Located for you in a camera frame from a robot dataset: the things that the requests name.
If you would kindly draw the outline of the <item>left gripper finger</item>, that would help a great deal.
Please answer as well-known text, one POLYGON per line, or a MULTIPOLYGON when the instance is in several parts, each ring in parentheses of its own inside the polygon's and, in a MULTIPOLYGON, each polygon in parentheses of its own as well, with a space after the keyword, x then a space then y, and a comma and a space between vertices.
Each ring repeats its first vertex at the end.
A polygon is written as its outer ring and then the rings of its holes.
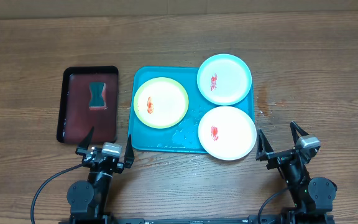
POLYGON ((132 147, 132 135, 128 135, 126 150, 124 154, 124 167, 131 168, 135 160, 134 150, 132 147))
POLYGON ((79 143, 78 149, 87 149, 91 144, 91 140, 94 133, 94 127, 92 127, 86 137, 79 143))

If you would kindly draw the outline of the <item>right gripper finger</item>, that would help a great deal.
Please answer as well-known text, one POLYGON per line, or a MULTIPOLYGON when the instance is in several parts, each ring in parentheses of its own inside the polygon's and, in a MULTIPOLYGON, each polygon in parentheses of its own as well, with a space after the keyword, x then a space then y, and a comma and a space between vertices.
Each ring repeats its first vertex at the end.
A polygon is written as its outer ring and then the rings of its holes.
POLYGON ((255 159, 257 161, 267 161, 272 157, 273 154, 274 151, 268 139, 265 137, 263 131, 259 129, 257 131, 257 152, 255 159))
POLYGON ((303 137, 309 135, 299 125, 297 125, 295 121, 290 123, 290 129, 294 144, 300 144, 303 140, 303 137))

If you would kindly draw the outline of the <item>white plate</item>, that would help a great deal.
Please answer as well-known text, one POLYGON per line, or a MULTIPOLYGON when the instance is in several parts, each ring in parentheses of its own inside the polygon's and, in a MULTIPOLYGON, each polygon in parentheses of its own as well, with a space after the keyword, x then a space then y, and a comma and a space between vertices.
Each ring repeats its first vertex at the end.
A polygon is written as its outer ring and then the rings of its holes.
POLYGON ((254 148, 257 131, 253 120, 233 106, 219 106, 209 110, 198 125, 198 139, 211 156, 235 161, 254 148))

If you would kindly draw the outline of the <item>yellow-green plate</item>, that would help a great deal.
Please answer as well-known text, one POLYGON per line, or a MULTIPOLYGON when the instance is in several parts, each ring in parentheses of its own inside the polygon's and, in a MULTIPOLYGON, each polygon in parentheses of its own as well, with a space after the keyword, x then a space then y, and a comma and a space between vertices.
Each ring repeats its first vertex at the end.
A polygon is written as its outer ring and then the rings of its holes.
POLYGON ((157 77, 136 91, 133 108, 138 119, 151 128, 165 129, 179 123, 189 107, 184 87, 174 79, 157 77))

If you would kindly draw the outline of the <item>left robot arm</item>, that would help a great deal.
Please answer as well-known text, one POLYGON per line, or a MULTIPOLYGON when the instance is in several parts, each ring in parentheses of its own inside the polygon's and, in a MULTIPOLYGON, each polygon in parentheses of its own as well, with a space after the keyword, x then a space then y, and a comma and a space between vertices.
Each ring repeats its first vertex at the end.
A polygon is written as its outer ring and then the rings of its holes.
POLYGON ((105 142, 102 147, 88 149, 93 137, 91 128, 79 143, 75 153, 83 157, 81 166, 89 169, 88 178, 70 186, 67 200, 70 204, 69 224, 117 223, 113 215, 105 211, 114 173, 120 174, 132 167, 135 156, 128 138, 124 160, 119 160, 122 146, 105 142))

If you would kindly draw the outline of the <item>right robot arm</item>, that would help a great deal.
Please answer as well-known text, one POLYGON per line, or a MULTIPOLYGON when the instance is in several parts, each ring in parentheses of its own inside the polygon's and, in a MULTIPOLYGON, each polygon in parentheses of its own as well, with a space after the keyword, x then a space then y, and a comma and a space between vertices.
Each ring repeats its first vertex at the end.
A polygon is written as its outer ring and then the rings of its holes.
POLYGON ((267 161, 267 169, 277 169, 287 187, 270 196, 260 207, 255 218, 257 223, 334 223, 333 201, 337 185, 325 178, 311 178, 306 165, 319 152, 320 140, 308 134, 294 121, 290 123, 294 146, 286 151, 275 152, 265 134, 257 131, 257 153, 255 159, 267 161), (288 191, 294 203, 292 208, 283 208, 279 215, 269 218, 262 215, 265 206, 275 197, 288 191))

